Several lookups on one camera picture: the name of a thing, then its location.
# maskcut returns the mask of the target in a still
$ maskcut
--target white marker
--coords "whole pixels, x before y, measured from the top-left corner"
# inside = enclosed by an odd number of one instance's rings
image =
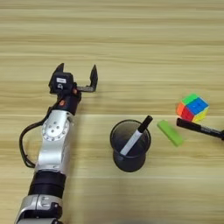
[[[147,129],[149,124],[152,121],[152,117],[148,115],[144,121],[141,123],[141,125],[138,127],[138,129],[135,131],[135,133],[132,135],[132,137],[129,139],[129,141],[124,145],[120,153],[124,156],[126,156],[130,150],[132,149],[133,145],[137,142],[137,140],[141,137],[141,135],[144,133],[144,131]]]

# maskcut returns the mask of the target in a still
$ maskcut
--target black pen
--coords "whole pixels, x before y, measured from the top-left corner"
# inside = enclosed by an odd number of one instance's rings
[[[219,131],[217,129],[210,129],[205,126],[201,126],[195,122],[188,122],[186,120],[183,120],[181,118],[177,119],[177,125],[181,128],[185,128],[188,130],[197,131],[199,133],[203,133],[212,137],[218,137],[221,140],[224,140],[224,130]]]

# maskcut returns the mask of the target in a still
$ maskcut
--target wood grain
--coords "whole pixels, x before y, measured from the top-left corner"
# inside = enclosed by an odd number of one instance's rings
[[[157,128],[162,119],[175,125],[177,102],[194,92],[210,104],[202,123],[223,129],[222,0],[2,0],[0,29],[2,223],[13,223],[32,180],[19,134],[54,103],[47,85],[61,62],[80,85],[93,64],[99,72],[97,93],[83,95],[75,118],[66,224],[224,222],[223,142],[178,129],[185,143],[176,148]],[[122,119],[148,114],[146,163],[124,173],[109,133]],[[34,160],[39,133],[25,138]]]

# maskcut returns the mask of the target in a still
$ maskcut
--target rubik's cube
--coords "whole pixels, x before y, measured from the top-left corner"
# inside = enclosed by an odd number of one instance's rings
[[[196,94],[190,94],[178,104],[177,114],[189,122],[197,122],[205,118],[208,104]]]

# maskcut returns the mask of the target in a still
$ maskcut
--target black cable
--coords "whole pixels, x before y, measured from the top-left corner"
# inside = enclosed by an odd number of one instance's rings
[[[25,136],[25,134],[30,131],[33,130],[35,128],[37,128],[38,126],[43,125],[43,123],[46,121],[46,119],[48,118],[48,116],[51,114],[51,112],[55,109],[55,107],[60,103],[60,101],[64,98],[64,96],[59,97],[59,99],[53,104],[53,106],[48,110],[47,114],[45,115],[45,117],[39,121],[39,122],[35,122],[33,124],[30,124],[29,126],[27,126],[22,133],[20,134],[19,137],[19,149],[20,149],[20,153],[22,156],[22,159],[24,160],[24,164],[29,167],[29,168],[34,168],[35,164],[28,158],[28,155],[25,154],[25,149],[24,149],[24,144],[23,144],[23,138]]]

